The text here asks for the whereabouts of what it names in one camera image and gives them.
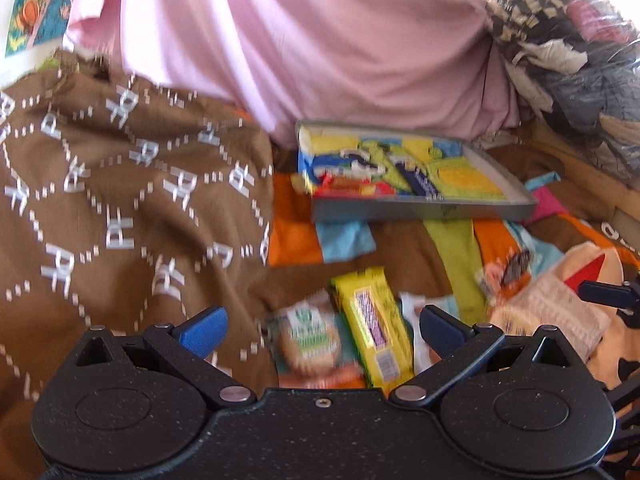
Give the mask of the sausage packet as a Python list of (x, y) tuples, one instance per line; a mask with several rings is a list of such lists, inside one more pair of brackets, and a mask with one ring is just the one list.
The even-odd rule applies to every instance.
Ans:
[(422, 338), (420, 331), (420, 313), (422, 309), (427, 304), (434, 304), (434, 306), (457, 318), (459, 316), (459, 308), (454, 295), (426, 298), (410, 294), (410, 292), (401, 292), (399, 294), (399, 304), (412, 343), (413, 373), (417, 375), (440, 360), (437, 353)]

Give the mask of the pink bedsheet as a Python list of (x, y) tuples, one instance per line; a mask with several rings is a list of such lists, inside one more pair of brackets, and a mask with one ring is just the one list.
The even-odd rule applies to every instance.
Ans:
[(473, 139), (520, 121), (469, 0), (70, 0), (66, 36), (129, 73), (247, 110)]

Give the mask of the colourful patterned cloth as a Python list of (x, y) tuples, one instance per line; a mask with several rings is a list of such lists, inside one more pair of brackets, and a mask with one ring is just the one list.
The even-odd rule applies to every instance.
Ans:
[(70, 0), (14, 0), (6, 35), (6, 55), (61, 39), (69, 17)]

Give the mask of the dried fish packet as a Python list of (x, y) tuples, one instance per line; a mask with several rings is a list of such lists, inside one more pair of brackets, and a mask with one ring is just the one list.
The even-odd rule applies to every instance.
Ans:
[(488, 262), (477, 272), (477, 285), (488, 304), (503, 304), (529, 284), (532, 259), (533, 253), (527, 248), (519, 252), (511, 250), (504, 260)]

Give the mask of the colourful patchwork blanket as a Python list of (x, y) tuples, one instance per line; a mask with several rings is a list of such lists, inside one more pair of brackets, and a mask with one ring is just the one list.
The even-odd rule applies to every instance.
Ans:
[(420, 304), (449, 298), (456, 304), (454, 314), (473, 325), (486, 320), (489, 311), (477, 273), (520, 252), (530, 252), (532, 263), (550, 268), (565, 254), (577, 256), (587, 244), (593, 244), (606, 252), (608, 261), (620, 263), (622, 278), (631, 280), (638, 274), (638, 252), (601, 232), (605, 221), (613, 217), (612, 208), (599, 195), (570, 180), (564, 159), (523, 144), (493, 148), (489, 153), (521, 181), (556, 172), (558, 180), (544, 190), (560, 204), (560, 211), (512, 228), (497, 220), (375, 223), (370, 227), (374, 252), (329, 262), (320, 254), (318, 237), (310, 232), (306, 198), (285, 181), (295, 169), (297, 154), (275, 148), (274, 228), (268, 266), (248, 286), (248, 296), (264, 310), (275, 311), (313, 294), (331, 278), (380, 266), (394, 294), (411, 292)]

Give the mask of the plastic bag of clothes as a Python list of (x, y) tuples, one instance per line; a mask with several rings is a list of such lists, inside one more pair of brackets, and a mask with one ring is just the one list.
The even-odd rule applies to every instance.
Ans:
[(638, 28), (610, 0), (485, 0), (484, 10), (533, 113), (594, 166), (638, 177)]

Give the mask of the blue snack packet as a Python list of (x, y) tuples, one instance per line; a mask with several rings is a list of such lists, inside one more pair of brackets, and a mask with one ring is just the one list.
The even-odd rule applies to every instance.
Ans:
[(389, 154), (387, 158), (407, 181), (413, 195), (424, 197), (426, 200), (442, 199), (442, 193), (413, 158), (397, 154)]

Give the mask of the yellow wafer packet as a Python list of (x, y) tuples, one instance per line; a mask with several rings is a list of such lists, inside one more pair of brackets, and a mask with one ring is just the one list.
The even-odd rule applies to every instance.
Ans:
[(346, 318), (370, 385), (387, 396), (413, 378), (411, 341), (384, 269), (332, 278), (330, 291)]

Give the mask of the round biscuit packet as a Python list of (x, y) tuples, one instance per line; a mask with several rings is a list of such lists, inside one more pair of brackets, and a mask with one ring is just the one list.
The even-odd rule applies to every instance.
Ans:
[(344, 316), (322, 289), (259, 323), (278, 375), (289, 389), (361, 389), (366, 374)]

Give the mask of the red tofu snack packet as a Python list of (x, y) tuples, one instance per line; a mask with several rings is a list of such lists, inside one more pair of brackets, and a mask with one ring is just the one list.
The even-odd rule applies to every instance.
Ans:
[(397, 195), (396, 188), (384, 181), (372, 182), (370, 180), (358, 180), (349, 177), (334, 177), (324, 174), (319, 184), (311, 182), (306, 174), (293, 174), (290, 177), (294, 190), (299, 194), (308, 194), (314, 197), (337, 198), (379, 198)]

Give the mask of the grey tray with cartoon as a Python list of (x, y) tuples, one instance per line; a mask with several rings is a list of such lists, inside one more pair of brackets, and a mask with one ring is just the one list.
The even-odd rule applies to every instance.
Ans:
[(379, 126), (296, 126), (297, 171), (320, 222), (522, 221), (536, 197), (469, 142)]

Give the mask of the brown PF patterned bag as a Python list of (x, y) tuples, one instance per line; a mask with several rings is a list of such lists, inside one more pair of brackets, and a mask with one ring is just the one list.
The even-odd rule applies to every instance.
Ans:
[(1, 474), (43, 462), (30, 416), (86, 329), (134, 335), (221, 306), (212, 361), (272, 363), (248, 290), (272, 217), (268, 136), (243, 112), (66, 51), (1, 93)]

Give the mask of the white large snack packet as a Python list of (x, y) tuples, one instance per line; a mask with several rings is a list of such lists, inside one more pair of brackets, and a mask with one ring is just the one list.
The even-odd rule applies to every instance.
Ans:
[(494, 307), (489, 322), (514, 336), (529, 336), (541, 325), (554, 325), (578, 356), (588, 361), (612, 324), (616, 309), (580, 299), (578, 286), (584, 281), (619, 285), (623, 278), (615, 248), (580, 244), (515, 296)]

